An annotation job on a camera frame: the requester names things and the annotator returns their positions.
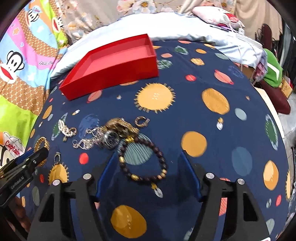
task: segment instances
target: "gold chain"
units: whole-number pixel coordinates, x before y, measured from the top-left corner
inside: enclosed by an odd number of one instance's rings
[[[41,143],[44,142],[44,147],[49,150],[49,142],[45,137],[40,137],[35,144],[34,152],[37,152],[40,149]],[[39,163],[38,166],[42,167],[46,162],[46,159]]]

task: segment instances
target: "red box lid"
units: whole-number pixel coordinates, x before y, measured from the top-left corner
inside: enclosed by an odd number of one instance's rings
[[[89,51],[59,89],[68,100],[111,86],[158,77],[156,53],[147,34]]]

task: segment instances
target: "star print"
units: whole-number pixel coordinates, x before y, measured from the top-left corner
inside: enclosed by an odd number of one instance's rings
[[[37,29],[37,33],[41,33],[42,30],[44,30],[44,27],[41,25],[41,26],[39,26],[39,28]]]
[[[35,75],[36,73],[31,73],[30,75],[28,75],[28,81],[34,81]]]
[[[12,32],[12,35],[17,35],[20,32],[19,27],[15,28]]]

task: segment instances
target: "pink pillow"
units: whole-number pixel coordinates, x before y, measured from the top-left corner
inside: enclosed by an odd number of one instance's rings
[[[226,25],[229,27],[230,24],[234,29],[245,27],[241,20],[223,8],[199,6],[195,7],[192,12],[206,23],[213,25]]]

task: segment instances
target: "paul frank blanket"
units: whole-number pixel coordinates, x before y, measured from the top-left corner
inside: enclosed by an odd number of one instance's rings
[[[32,0],[1,40],[0,167],[24,153],[66,44],[54,0]]]

